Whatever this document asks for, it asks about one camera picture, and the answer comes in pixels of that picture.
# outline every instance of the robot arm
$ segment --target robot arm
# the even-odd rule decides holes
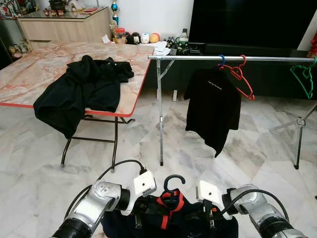
[[[132,212],[138,197],[146,197],[156,189],[156,182],[150,171],[136,177],[127,189],[98,180],[87,196],[76,204],[52,238],[89,238],[105,211],[117,209],[127,216]]]
[[[196,191],[199,201],[210,201],[223,210],[232,200],[250,189],[258,188],[253,184],[248,184],[241,188],[228,189],[227,194],[221,195],[221,191],[216,186],[199,181]],[[234,203],[234,207],[223,214],[223,217],[230,220],[231,215],[237,213],[249,214],[251,222],[262,238],[306,238],[300,231],[294,229],[274,206],[267,202],[262,193],[250,192],[244,195]]]

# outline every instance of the red hanger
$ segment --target red hanger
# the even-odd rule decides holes
[[[228,65],[225,65],[223,64],[220,69],[223,69],[224,67],[226,68],[229,68],[230,69],[230,73],[236,78],[238,79],[239,81],[241,81],[241,79],[243,79],[245,81],[245,83],[247,84],[249,90],[250,90],[250,93],[249,94],[246,94],[245,92],[243,92],[240,88],[237,87],[237,90],[242,93],[244,96],[246,96],[250,101],[254,101],[256,98],[255,96],[253,95],[253,89],[252,87],[250,86],[249,82],[246,80],[246,78],[243,76],[243,72],[242,72],[242,69],[241,67],[243,67],[246,62],[247,62],[247,59],[246,59],[246,56],[245,55],[241,55],[241,57],[243,57],[244,59],[244,62],[242,64],[240,64],[239,66],[235,66],[235,67],[230,67]]]

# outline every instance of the black t-shirt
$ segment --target black t-shirt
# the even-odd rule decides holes
[[[199,69],[187,86],[184,99],[190,99],[186,130],[195,131],[205,144],[222,151],[230,129],[239,127],[241,96],[223,71]]]

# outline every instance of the black cloth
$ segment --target black cloth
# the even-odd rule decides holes
[[[35,101],[36,118],[62,132],[67,139],[75,133],[85,108],[115,112],[120,100],[120,82],[134,76],[129,62],[112,58],[67,65],[66,73],[51,83]]]
[[[195,71],[184,99],[190,99],[186,130],[192,130],[215,149],[222,151],[230,129],[239,127],[241,96],[222,70]]]
[[[184,196],[176,206],[180,202],[183,202],[181,209],[171,212],[175,208],[165,207],[158,203],[157,197],[151,196],[146,212],[138,213],[141,229],[135,228],[135,215],[105,212],[101,220],[104,233],[109,238],[238,238],[238,222],[234,217],[232,220],[215,220],[216,229],[211,230],[210,222],[203,216],[202,203],[191,204]],[[167,225],[162,228],[164,217],[167,217]]]

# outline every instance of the metal rail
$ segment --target metal rail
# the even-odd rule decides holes
[[[150,60],[219,60],[220,56],[148,56]],[[244,60],[241,56],[225,56],[226,61]],[[279,62],[309,62],[313,63],[313,58],[295,58],[295,57],[246,57],[247,61],[279,61]]]

